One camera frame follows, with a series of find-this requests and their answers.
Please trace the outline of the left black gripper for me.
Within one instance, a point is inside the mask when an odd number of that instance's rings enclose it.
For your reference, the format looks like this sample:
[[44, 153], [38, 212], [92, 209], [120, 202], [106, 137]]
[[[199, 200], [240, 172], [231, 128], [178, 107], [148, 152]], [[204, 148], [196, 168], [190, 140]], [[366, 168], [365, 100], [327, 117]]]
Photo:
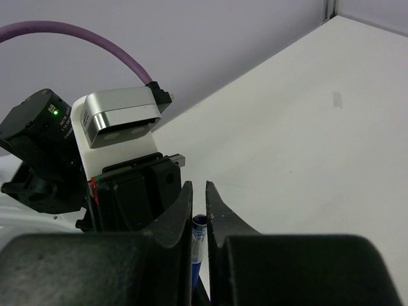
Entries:
[[88, 180], [83, 232], [140, 231], [170, 208], [181, 191], [186, 158], [157, 152], [106, 166]]

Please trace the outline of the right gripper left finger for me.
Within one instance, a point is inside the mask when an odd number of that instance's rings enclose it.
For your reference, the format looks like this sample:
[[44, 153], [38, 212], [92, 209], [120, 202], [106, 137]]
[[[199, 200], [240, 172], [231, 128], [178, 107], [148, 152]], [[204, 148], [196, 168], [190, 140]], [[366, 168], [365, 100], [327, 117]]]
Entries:
[[139, 232], [37, 234], [1, 251], [2, 305], [189, 305], [193, 185]]

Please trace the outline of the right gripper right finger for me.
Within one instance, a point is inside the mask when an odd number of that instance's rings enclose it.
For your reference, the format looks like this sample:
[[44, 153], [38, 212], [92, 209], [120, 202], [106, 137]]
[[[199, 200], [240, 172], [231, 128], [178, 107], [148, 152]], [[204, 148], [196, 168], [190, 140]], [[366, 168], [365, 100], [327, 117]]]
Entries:
[[401, 305], [373, 243], [358, 235], [265, 235], [206, 183], [213, 305]]

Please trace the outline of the blue gel pen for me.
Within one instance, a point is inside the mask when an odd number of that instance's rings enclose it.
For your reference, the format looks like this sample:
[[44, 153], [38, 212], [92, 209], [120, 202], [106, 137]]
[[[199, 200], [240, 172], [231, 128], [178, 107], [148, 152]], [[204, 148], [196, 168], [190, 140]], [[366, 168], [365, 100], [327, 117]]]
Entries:
[[207, 217], [203, 214], [198, 214], [193, 217], [192, 227], [192, 244], [191, 244], [191, 263], [192, 263], [192, 290], [198, 283], [201, 263], [203, 261], [203, 250], [205, 239], [207, 236]]

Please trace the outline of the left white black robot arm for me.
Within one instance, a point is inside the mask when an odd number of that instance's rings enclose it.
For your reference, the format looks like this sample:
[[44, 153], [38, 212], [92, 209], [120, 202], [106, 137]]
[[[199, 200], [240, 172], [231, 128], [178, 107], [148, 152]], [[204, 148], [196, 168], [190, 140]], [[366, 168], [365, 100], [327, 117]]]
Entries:
[[158, 151], [152, 128], [171, 104], [156, 82], [88, 94], [73, 105], [40, 90], [1, 123], [21, 164], [1, 192], [42, 214], [85, 210], [84, 231], [139, 231], [178, 198], [184, 156]]

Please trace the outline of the left aluminium frame post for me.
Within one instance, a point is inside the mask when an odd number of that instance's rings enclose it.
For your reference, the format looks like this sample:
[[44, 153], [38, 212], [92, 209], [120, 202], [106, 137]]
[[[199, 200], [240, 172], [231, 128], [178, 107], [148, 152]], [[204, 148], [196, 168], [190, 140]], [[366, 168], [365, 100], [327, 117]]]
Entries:
[[323, 3], [323, 23], [328, 22], [337, 16], [339, 0], [324, 0]]

